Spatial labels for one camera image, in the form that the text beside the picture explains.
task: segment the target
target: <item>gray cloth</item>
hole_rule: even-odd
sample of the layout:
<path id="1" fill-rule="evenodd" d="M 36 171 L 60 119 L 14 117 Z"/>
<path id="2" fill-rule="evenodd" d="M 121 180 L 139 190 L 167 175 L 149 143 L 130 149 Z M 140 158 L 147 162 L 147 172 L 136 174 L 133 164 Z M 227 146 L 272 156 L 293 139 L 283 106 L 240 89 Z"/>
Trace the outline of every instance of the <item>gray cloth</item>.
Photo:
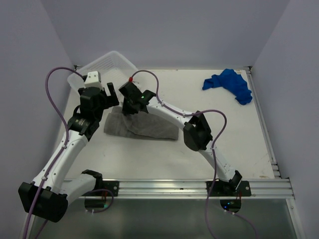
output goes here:
<path id="1" fill-rule="evenodd" d="M 113 107 L 104 125 L 106 134 L 139 139 L 178 140 L 178 131 L 178 127 L 167 120 L 145 112 L 125 116 L 121 107 Z"/>

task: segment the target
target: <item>cable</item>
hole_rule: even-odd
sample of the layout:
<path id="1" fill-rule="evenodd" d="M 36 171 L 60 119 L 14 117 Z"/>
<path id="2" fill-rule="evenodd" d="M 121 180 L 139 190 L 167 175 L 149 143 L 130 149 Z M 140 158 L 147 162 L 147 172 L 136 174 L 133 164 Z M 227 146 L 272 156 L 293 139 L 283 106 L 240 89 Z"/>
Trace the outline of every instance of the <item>cable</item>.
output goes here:
<path id="1" fill-rule="evenodd" d="M 101 212 L 104 212 L 104 211 L 108 210 L 108 209 L 111 207 L 111 205 L 113 204 L 114 194 L 113 194 L 110 190 L 107 190 L 107 189 L 96 189 L 96 190 L 90 191 L 89 193 L 96 193 L 96 192 L 106 192 L 106 193 L 109 193 L 109 194 L 111 195 L 112 199 L 111 199 L 110 204 L 109 204 L 106 208 L 104 208 L 104 209 L 102 209 L 102 210 L 99 210 L 99 211 L 91 211 L 91 212 L 93 212 L 93 213 L 101 213 Z M 38 239 L 38 237 L 40 236 L 40 233 L 42 232 L 42 230 L 44 229 L 44 227 L 45 227 L 45 225 L 46 225 L 47 223 L 48 223 L 48 220 L 45 220 L 45 221 L 43 222 L 43 224 L 41 225 L 41 227 L 40 227 L 38 233 L 37 233 L 36 236 L 35 236 L 35 239 Z"/>
<path id="2" fill-rule="evenodd" d="M 55 111 L 58 113 L 60 119 L 62 120 L 62 123 L 64 124 L 64 127 L 65 127 L 65 132 L 66 132 L 66 137 L 65 137 L 65 142 L 63 144 L 63 147 L 61 147 L 61 149 L 59 150 L 59 152 L 56 154 L 56 156 L 54 157 L 53 161 L 50 163 L 50 165 L 48 166 L 46 172 L 44 173 L 44 177 L 47 177 L 50 170 L 52 169 L 53 165 L 55 164 L 55 162 L 57 161 L 57 159 L 59 158 L 59 156 L 61 155 L 61 153 L 63 152 L 64 150 L 64 147 L 66 147 L 66 144 L 68 143 L 68 140 L 69 140 L 69 130 L 68 130 L 68 126 L 67 126 L 67 123 L 62 115 L 62 113 L 59 111 L 59 109 L 57 108 L 57 106 L 55 105 L 52 97 L 51 97 L 51 94 L 49 92 L 49 86 L 48 86 L 48 82 L 49 82 L 49 78 L 51 76 L 51 74 L 56 71 L 56 70 L 68 70 L 68 71 L 71 71 L 75 74 L 77 74 L 78 76 L 80 76 L 82 78 L 82 75 L 79 74 L 78 72 L 76 72 L 75 70 L 72 70 L 70 68 L 67 68 L 67 67 L 56 67 L 56 68 L 53 68 L 51 71 L 49 71 L 49 73 L 46 75 L 46 78 L 45 78 L 45 91 L 46 91 L 46 95 L 48 96 L 49 98 L 49 101 L 50 103 L 52 104 L 53 108 L 55 109 Z M 26 221 L 25 221 L 25 226 L 24 226 L 24 231 L 23 231 L 23 236 L 22 238 L 23 239 L 26 239 L 26 236 L 27 236 L 27 233 L 28 233 L 28 228 L 29 228 L 29 224 L 30 224 L 30 220 L 31 220 L 31 216 L 32 216 L 32 213 L 33 213 L 33 210 L 34 210 L 34 207 L 35 207 L 35 203 L 40 195 L 40 191 L 44 185 L 44 182 L 45 180 L 42 179 L 41 182 L 40 182 L 40 185 L 38 187 L 38 189 L 36 190 L 36 193 L 35 193 L 35 196 L 33 198 L 33 201 L 32 201 L 32 204 L 31 204 L 31 207 L 29 209 L 29 213 L 28 213 L 28 216 L 26 218 Z"/>
<path id="3" fill-rule="evenodd" d="M 213 140 L 213 143 L 212 143 L 212 146 L 211 146 L 211 147 L 213 148 L 212 153 L 213 153 L 213 158 L 214 158 L 214 168 L 215 168 L 215 170 L 214 170 L 214 178 L 213 178 L 212 184 L 211 184 L 211 186 L 210 186 L 210 188 L 209 188 L 209 190 L 208 190 L 207 198 L 206 198 L 206 201 L 205 201 L 205 222 L 206 222 L 206 225 L 207 225 L 207 228 L 208 228 L 210 234 L 212 235 L 213 238 L 216 239 L 217 236 L 214 234 L 214 232 L 213 232 L 213 230 L 212 230 L 212 228 L 211 228 L 211 226 L 210 226 L 210 224 L 209 224 L 209 220 L 208 220 L 208 201 L 209 201 L 209 196 L 210 196 L 210 194 L 211 194 L 211 192 L 212 192 L 212 190 L 213 190 L 213 186 L 214 186 L 214 184 L 215 184 L 215 182 L 216 182 L 216 176 L 217 176 L 217 170 L 216 170 L 217 160 L 216 160 L 216 153 L 215 153 L 215 150 L 214 150 L 214 145 L 215 145 L 217 139 L 220 137 L 220 135 L 224 132 L 224 130 L 225 130 L 225 128 L 226 128 L 226 125 L 227 125 L 227 117 L 226 117 L 226 115 L 225 115 L 222 111 L 219 111 L 219 110 L 205 110 L 205 111 L 200 111 L 200 112 L 196 112 L 196 113 L 184 115 L 183 113 L 178 112 L 178 111 L 172 109 L 171 107 L 169 107 L 169 106 L 163 104 L 163 103 L 162 103 L 162 100 L 159 98 L 160 81 L 159 81 L 157 75 L 155 75 L 152 71 L 148 71 L 148 70 L 138 70 L 138 71 L 136 71 L 136 72 L 129 78 L 129 81 L 132 82 L 132 81 L 133 81 L 133 77 L 134 77 L 137 73 L 139 73 L 139 72 L 146 72 L 146 73 L 149 73 L 149 74 L 151 74 L 151 75 L 154 76 L 154 78 L 156 79 L 156 82 L 157 82 L 157 86 L 156 86 L 156 98 L 157 98 L 158 102 L 159 102 L 162 106 L 164 106 L 166 109 L 168 109 L 168 110 L 174 112 L 175 114 L 180 115 L 180 116 L 184 116 L 184 117 L 189 117 L 189 116 L 196 116 L 196 115 L 200 115 L 200 114 L 208 113 L 208 112 L 215 112 L 215 113 L 221 114 L 221 115 L 224 117 L 224 126 L 223 126 L 223 128 L 221 129 L 221 131 L 217 134 L 217 136 L 215 137 L 215 139 Z M 259 238 L 259 237 L 258 237 L 257 230 L 256 230 L 255 226 L 252 224 L 252 222 L 250 222 L 250 221 L 249 221 L 248 219 L 246 219 L 244 216 L 237 215 L 237 214 L 236 214 L 236 216 L 238 216 L 238 217 L 240 217 L 241 219 L 247 221 L 247 222 L 252 226 L 252 228 L 254 229 L 256 238 Z"/>

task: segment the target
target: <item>towel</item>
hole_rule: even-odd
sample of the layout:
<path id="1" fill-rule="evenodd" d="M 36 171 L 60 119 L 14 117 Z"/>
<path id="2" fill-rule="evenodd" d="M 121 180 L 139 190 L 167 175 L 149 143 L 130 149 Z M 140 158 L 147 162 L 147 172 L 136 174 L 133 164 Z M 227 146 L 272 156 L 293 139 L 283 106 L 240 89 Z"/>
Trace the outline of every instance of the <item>towel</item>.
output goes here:
<path id="1" fill-rule="evenodd" d="M 221 86 L 233 93 L 241 105 L 248 104 L 253 99 L 247 82 L 232 69 L 225 69 L 220 75 L 212 75 L 210 79 L 206 79 L 203 90 Z"/>
<path id="2" fill-rule="evenodd" d="M 104 125 L 104 133 L 127 138 L 178 140 L 178 132 L 177 126 L 159 116 L 145 112 L 125 116 L 121 107 L 113 107 Z"/>

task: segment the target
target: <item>gray wall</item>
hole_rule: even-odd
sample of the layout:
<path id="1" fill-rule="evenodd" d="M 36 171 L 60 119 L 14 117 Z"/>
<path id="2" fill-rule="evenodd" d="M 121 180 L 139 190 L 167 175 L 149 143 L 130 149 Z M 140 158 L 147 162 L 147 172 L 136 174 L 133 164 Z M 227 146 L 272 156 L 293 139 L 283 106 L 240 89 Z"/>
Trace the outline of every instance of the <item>gray wall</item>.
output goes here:
<path id="1" fill-rule="evenodd" d="M 18 238 L 25 212 L 18 196 L 48 161 L 60 121 L 46 98 L 44 78 L 56 66 L 71 66 L 41 2 L 5 0 L 0 7 L 0 238 Z M 49 84 L 65 107 L 69 73 Z"/>
<path id="2" fill-rule="evenodd" d="M 250 66 L 289 0 L 42 0 L 70 59 L 138 68 Z"/>
<path id="3" fill-rule="evenodd" d="M 319 237 L 319 1 L 291 0 L 253 67 L 279 169 Z"/>

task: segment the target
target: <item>white basket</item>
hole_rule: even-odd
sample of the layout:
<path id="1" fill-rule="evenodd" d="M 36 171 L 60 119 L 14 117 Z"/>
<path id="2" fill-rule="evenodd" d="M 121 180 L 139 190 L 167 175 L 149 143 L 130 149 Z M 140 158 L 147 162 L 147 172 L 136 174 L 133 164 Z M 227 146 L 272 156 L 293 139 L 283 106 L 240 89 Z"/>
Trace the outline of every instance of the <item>white basket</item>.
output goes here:
<path id="1" fill-rule="evenodd" d="M 138 69 L 128 59 L 117 51 L 111 51 L 99 59 L 78 70 L 81 75 L 86 75 L 90 71 L 99 71 L 101 74 L 102 85 L 108 94 L 107 83 L 112 82 L 119 98 L 123 100 L 122 94 L 119 93 L 119 87 L 128 81 L 129 77 Z M 78 92 L 78 89 L 84 87 L 83 80 L 76 74 L 68 77 L 68 83 L 71 88 Z"/>

